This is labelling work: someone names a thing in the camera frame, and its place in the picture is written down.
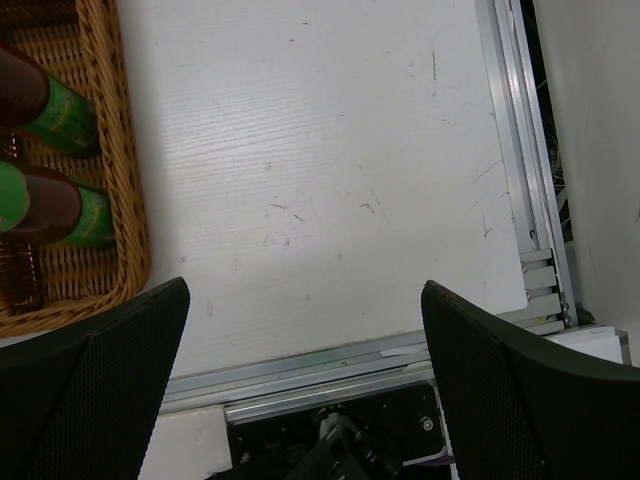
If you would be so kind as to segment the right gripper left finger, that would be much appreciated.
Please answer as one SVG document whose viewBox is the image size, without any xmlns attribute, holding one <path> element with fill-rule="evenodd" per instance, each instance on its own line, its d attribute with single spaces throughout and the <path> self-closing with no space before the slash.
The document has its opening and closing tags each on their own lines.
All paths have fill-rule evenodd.
<svg viewBox="0 0 640 480">
<path fill-rule="evenodd" d="M 2 478 L 137 478 L 189 305 L 175 278 L 3 347 Z"/>
</svg>

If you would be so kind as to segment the yellow-cap sauce bottle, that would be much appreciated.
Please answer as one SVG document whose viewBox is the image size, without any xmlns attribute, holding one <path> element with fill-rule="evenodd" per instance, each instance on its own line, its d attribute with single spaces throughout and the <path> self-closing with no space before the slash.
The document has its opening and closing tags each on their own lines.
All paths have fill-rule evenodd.
<svg viewBox="0 0 640 480">
<path fill-rule="evenodd" d="M 1 128 L 60 152 L 100 152 L 93 103 L 18 49 L 1 45 Z"/>
<path fill-rule="evenodd" d="M 57 170 L 1 163 L 1 232 L 36 245 L 105 247 L 115 230 L 108 193 Z"/>
</svg>

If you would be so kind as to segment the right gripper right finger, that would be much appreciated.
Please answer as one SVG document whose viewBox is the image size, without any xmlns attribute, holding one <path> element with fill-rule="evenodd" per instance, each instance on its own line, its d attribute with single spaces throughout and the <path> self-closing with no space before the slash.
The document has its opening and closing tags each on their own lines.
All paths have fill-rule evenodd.
<svg viewBox="0 0 640 480">
<path fill-rule="evenodd" d="M 554 343 L 435 281 L 421 309 L 460 478 L 638 478 L 638 368 Z"/>
</svg>

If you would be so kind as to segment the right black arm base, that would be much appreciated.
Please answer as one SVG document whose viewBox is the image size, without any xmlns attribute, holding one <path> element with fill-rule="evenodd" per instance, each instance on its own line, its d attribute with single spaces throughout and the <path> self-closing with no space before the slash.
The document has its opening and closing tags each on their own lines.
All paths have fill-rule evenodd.
<svg viewBox="0 0 640 480">
<path fill-rule="evenodd" d="M 235 407 L 222 479 L 448 479 L 427 382 L 369 394 Z"/>
</svg>

